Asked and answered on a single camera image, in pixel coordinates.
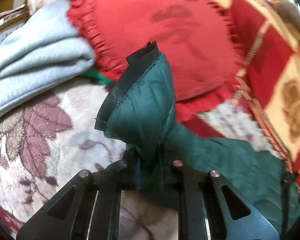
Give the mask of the green quilted puffer jacket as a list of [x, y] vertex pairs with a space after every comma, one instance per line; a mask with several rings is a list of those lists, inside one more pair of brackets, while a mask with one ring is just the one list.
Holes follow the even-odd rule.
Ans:
[[95, 129], [140, 149], [151, 171], [156, 155], [172, 154], [192, 168], [220, 171], [279, 233], [300, 217], [300, 193], [284, 160], [245, 140], [200, 137], [177, 122], [168, 61], [155, 42], [127, 57], [128, 67], [107, 95]]

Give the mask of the floral white red bedspread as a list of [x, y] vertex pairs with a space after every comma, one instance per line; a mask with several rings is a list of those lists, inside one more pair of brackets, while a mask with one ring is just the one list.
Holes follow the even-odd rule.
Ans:
[[[88, 78], [63, 83], [7, 113], [0, 120], [0, 230], [17, 231], [78, 171], [101, 170], [121, 159], [126, 146], [94, 130], [108, 88]], [[211, 137], [249, 141], [256, 152], [279, 157], [246, 102], [228, 100], [187, 126]], [[177, 239], [177, 214], [123, 193], [119, 239]]]

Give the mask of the light blue folded cloth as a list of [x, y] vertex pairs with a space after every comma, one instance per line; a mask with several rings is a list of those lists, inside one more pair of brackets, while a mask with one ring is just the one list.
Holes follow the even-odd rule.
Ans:
[[68, 21], [69, 7], [55, 0], [0, 44], [0, 118], [94, 65], [92, 47]]

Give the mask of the red heart ruffled pillow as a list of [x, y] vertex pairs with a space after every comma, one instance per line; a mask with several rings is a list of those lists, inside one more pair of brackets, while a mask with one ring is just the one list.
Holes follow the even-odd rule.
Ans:
[[240, 44], [215, 2], [71, 0], [67, 15], [93, 47], [98, 71], [114, 81], [130, 54], [156, 42], [171, 67], [179, 121], [234, 95]]

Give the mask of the red checkered rose blanket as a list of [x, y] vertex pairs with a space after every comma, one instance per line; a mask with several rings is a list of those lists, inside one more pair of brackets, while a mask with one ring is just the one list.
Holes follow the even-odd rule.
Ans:
[[235, 91], [178, 103], [177, 118], [203, 134], [262, 141], [300, 186], [300, 12], [289, 0], [208, 0], [232, 20], [243, 52]]

